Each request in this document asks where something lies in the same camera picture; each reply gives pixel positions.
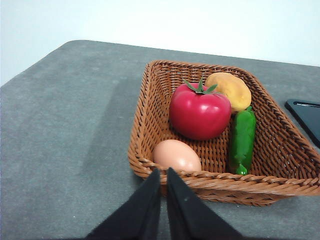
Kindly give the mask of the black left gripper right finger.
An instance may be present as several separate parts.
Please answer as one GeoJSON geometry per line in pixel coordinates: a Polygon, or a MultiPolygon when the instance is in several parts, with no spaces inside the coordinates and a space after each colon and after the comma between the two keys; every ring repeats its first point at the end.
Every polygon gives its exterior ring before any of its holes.
{"type": "Polygon", "coordinates": [[[207,207],[170,167],[167,213],[173,240],[243,240],[244,237],[207,207]]]}

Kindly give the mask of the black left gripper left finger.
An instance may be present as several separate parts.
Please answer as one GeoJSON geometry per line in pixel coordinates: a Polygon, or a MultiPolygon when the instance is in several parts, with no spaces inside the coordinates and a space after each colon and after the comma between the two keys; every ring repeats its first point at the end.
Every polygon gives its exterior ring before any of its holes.
{"type": "Polygon", "coordinates": [[[121,207],[93,229],[87,240],[155,240],[160,220],[160,171],[140,185],[121,207]]]}

